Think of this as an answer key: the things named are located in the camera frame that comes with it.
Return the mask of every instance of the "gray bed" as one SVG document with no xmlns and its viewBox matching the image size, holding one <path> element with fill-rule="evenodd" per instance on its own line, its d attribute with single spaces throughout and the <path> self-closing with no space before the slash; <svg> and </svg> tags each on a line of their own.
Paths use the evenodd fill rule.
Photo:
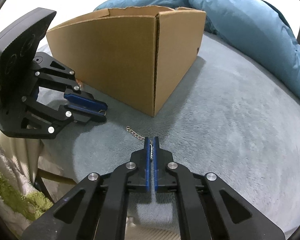
<svg viewBox="0 0 300 240">
<path fill-rule="evenodd" d="M 44 46 L 40 51 L 50 52 Z M 71 123 L 45 140 L 65 175 L 113 171 L 143 143 L 129 134 L 159 136 L 161 147 L 192 172 L 213 171 L 288 236 L 300 224 L 300 100 L 249 57 L 204 34 L 196 61 L 156 117 L 88 86 L 108 104 L 107 123 Z M 41 90 L 53 108 L 62 94 Z M 173 195 L 132 195 L 128 214 L 144 226 L 178 231 Z"/>
</svg>

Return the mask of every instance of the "silver screw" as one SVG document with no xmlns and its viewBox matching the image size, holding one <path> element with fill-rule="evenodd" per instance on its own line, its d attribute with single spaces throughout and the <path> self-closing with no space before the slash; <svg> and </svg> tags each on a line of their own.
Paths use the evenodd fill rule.
<svg viewBox="0 0 300 240">
<path fill-rule="evenodd" d="M 96 181 L 97 179 L 99 178 L 99 175 L 97 174 L 97 173 L 90 173 L 89 175 L 88 175 L 88 179 L 89 180 L 92 180 L 92 181 Z"/>
<path fill-rule="evenodd" d="M 50 126 L 50 127 L 48 128 L 48 132 L 49 132 L 49 133 L 54 133 L 54 128 L 53 128 L 52 126 Z"/>
<path fill-rule="evenodd" d="M 168 168 L 170 169 L 176 169 L 178 167 L 178 164 L 176 163 L 168 163 Z"/>
<path fill-rule="evenodd" d="M 211 181 L 214 181 L 214 180 L 217 179 L 217 176 L 216 176 L 216 174 L 214 174 L 214 173 L 208 173 L 208 174 L 207 174 L 207 179 L 208 179 L 208 180 L 211 180 Z"/>
<path fill-rule="evenodd" d="M 135 163 L 129 162 L 126 164 L 127 169 L 132 170 L 136 167 Z"/>
</svg>

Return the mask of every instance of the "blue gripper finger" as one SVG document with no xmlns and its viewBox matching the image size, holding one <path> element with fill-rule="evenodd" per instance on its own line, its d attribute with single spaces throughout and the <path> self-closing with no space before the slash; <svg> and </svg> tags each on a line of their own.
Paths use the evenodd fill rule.
<svg viewBox="0 0 300 240">
<path fill-rule="evenodd" d="M 95 111 L 100 111 L 100 110 L 106 111 L 108 108 L 108 105 L 104 102 L 95 99 L 84 98 L 75 94 L 64 94 L 64 98 L 71 103 L 84 106 L 88 109 L 95 110 Z"/>
<path fill-rule="evenodd" d="M 152 139 L 152 156 L 153 156 L 153 167 L 154 167 L 154 190 L 158 191 L 158 160 L 157 160 L 157 148 L 159 148 L 159 138 L 154 137 Z"/>
<path fill-rule="evenodd" d="M 145 138 L 145 148 L 146 148 L 146 190 L 150 191 L 150 159 L 151 159 L 151 144 L 148 137 Z"/>
</svg>

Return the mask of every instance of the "cardboard box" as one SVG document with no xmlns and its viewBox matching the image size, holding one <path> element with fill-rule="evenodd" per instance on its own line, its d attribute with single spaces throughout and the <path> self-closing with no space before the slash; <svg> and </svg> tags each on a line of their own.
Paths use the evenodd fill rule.
<svg viewBox="0 0 300 240">
<path fill-rule="evenodd" d="M 102 9 L 46 36 L 53 57 L 76 78 L 155 116 L 196 59 L 205 19 L 189 8 Z"/>
</svg>

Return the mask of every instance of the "gray fleece blanket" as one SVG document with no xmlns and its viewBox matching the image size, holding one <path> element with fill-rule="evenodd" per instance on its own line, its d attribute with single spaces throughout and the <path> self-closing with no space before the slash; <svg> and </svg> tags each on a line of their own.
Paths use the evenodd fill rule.
<svg viewBox="0 0 300 240">
<path fill-rule="evenodd" d="M 41 51 L 49 52 L 46 46 Z M 71 123 L 45 140 L 65 175 L 80 181 L 127 162 L 143 136 L 159 136 L 161 147 L 192 172 L 213 171 L 289 235 L 300 224 L 300 100 L 259 64 L 211 34 L 196 61 L 156 117 L 149 117 L 88 86 L 105 101 L 104 124 Z M 62 94 L 41 90 L 53 108 Z M 178 231 L 173 195 L 132 195 L 135 222 Z"/>
</svg>

